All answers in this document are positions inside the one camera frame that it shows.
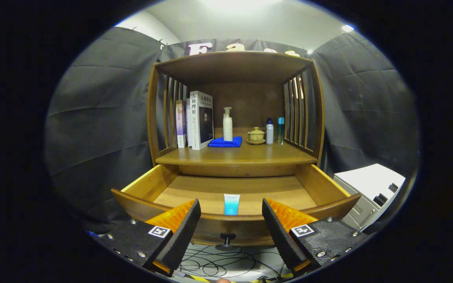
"white printer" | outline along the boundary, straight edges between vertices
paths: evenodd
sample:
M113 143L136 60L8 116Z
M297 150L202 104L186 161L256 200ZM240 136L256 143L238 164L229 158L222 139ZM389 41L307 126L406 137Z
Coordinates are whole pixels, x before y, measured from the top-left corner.
M405 177L380 164L336 173L333 179L351 195L362 194L342 219L342 222L360 231L382 215L405 181Z

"clear bottle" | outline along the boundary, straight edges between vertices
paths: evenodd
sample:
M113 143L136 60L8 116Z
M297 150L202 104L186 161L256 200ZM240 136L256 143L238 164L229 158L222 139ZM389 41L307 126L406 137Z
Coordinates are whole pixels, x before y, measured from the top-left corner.
M284 118L277 118L277 143L284 143Z
M274 122L272 118L267 118L267 141L266 144L271 145L274 143Z

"ceiling light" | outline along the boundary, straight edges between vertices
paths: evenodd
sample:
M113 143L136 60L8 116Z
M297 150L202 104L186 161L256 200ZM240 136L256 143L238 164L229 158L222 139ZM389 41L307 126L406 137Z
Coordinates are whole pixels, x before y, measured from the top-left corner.
M354 30L354 28L351 27L350 25L344 25L344 26L342 26L342 30L345 32L351 32Z

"open drawer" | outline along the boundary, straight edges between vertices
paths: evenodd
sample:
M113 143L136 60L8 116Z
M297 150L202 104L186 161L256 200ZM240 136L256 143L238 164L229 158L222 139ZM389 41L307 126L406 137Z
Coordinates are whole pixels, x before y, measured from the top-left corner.
M221 233L235 233L232 245L273 245L261 213L262 199L273 199L308 215L344 217L360 194L351 196L313 164L300 164L291 176L258 178L182 175L177 165L158 164L120 190L118 202L134 219L146 221L198 198L202 216L192 241L223 244ZM238 215L224 215L224 193L241 195Z

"white ceiling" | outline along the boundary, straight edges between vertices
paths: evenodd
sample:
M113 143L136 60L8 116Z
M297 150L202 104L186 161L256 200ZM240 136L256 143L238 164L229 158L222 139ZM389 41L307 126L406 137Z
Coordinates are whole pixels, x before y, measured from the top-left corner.
M345 24L297 0L165 0L146 11L181 41L256 38L306 50L338 36Z

